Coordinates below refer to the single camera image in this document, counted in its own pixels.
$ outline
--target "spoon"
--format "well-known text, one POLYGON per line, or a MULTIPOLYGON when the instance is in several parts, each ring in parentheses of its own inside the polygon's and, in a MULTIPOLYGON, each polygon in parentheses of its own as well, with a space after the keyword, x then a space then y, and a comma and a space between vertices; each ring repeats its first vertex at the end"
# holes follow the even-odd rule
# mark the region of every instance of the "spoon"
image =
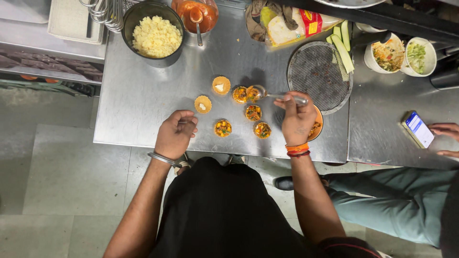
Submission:
MULTIPOLYGON (((253 88, 258 90, 258 94, 257 94, 258 99, 262 99, 264 97, 272 97, 272 98, 281 99, 281 100, 284 99, 284 96, 282 95, 269 94, 267 90, 261 85, 254 85, 253 88)), ((298 105, 306 105, 308 103, 308 100, 303 99, 302 97, 293 96, 293 98, 295 99, 295 102, 298 105)))
POLYGON ((199 23, 202 22, 202 12, 198 7, 193 7, 190 10, 190 20, 196 23, 196 33, 198 34, 198 46, 202 46, 201 31, 199 30, 199 23))

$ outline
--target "right hand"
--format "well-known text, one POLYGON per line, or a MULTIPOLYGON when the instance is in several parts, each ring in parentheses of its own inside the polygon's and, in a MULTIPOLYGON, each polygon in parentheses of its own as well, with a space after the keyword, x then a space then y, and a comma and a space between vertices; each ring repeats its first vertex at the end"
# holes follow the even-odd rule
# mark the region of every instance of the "right hand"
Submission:
MULTIPOLYGON (((459 142, 459 125, 456 123, 433 123, 428 127, 437 135, 447 135, 459 142)), ((437 154, 459 158, 459 151, 438 151, 437 154)))
POLYGON ((157 154, 176 160, 185 153, 190 138, 198 131, 198 119, 193 115, 190 110, 176 110, 161 124, 155 144, 157 154))
POLYGON ((284 101, 274 101, 278 107, 285 109, 285 118, 282 123, 287 146, 298 146, 308 141, 309 132, 314 126, 317 112, 309 94, 300 91, 289 91, 284 95, 284 101), (299 96, 308 100, 307 105, 298 105, 293 96, 299 96))

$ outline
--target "person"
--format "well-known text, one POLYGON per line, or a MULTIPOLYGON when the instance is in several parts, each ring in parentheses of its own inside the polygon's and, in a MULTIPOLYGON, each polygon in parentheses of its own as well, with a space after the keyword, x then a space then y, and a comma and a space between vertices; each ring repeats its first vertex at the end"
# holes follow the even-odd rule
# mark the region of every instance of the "person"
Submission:
MULTIPOLYGON (((285 109, 282 133, 287 146, 304 146, 317 116, 309 95, 288 92, 274 103, 285 109), (297 107, 294 95, 309 103, 297 107)), ((198 133, 193 114, 177 110, 162 123, 157 155, 176 160, 184 154, 198 133)), ((380 258, 365 241, 346 237, 308 153, 303 148, 291 158, 295 206, 304 236, 289 226, 255 170, 244 164, 224 167, 210 157, 178 171, 165 194, 157 233, 171 166, 152 159, 104 257, 380 258)))
MULTIPOLYGON (((429 128, 459 142, 459 125, 455 123, 434 123, 429 128)), ((459 158, 459 151, 437 154, 459 158)), ((444 258, 459 257, 458 170, 390 168, 322 178, 341 219, 440 248, 444 258)), ((291 190, 293 183, 287 177, 275 180, 276 186, 284 190, 291 190)))

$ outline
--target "black bowl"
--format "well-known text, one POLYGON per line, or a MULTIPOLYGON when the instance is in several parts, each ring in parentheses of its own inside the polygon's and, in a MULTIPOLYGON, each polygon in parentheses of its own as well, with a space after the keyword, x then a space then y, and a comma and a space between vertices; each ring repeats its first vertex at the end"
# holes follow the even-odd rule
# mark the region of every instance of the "black bowl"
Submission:
POLYGON ((153 67, 163 68, 173 65, 179 59, 182 53, 183 42, 185 41, 185 26, 183 25, 182 19, 180 19, 172 8, 165 4, 144 1, 129 8, 124 14, 123 20, 124 24, 121 35, 123 36, 124 42, 135 54, 143 57, 147 64, 153 67), (169 20, 172 25, 179 29, 182 34, 182 43, 180 43, 179 48, 174 53, 162 58, 151 58, 137 53, 137 50, 132 46, 132 40, 134 39, 132 33, 135 27, 140 25, 140 21, 147 16, 150 18, 153 16, 160 16, 165 20, 169 20))

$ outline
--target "phone screen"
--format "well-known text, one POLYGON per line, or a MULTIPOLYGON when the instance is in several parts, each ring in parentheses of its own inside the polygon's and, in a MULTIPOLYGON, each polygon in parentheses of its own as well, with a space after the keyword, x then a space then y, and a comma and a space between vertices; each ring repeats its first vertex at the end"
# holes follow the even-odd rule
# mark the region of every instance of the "phone screen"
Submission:
POLYGON ((418 113, 412 112, 408 119, 405 121, 411 132, 418 138, 424 148, 429 147, 432 143, 434 136, 425 123, 421 120, 418 113))

